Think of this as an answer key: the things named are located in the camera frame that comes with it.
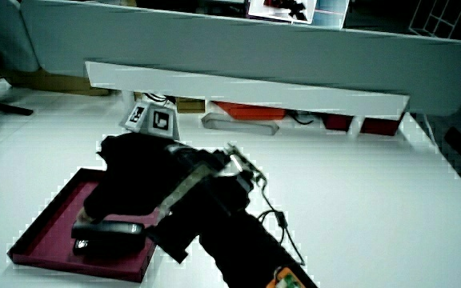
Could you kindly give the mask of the person's right hand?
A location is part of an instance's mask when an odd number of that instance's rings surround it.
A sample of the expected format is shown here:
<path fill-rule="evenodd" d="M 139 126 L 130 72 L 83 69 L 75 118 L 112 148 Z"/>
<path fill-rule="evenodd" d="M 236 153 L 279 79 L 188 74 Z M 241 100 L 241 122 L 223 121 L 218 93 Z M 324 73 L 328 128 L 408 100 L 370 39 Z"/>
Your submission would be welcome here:
<path fill-rule="evenodd" d="M 237 155 L 179 141 L 177 113 L 137 103 L 102 140 L 102 181 L 86 197 L 73 233 L 94 238 L 148 237 L 182 262 L 195 237 L 245 210 L 253 174 Z"/>

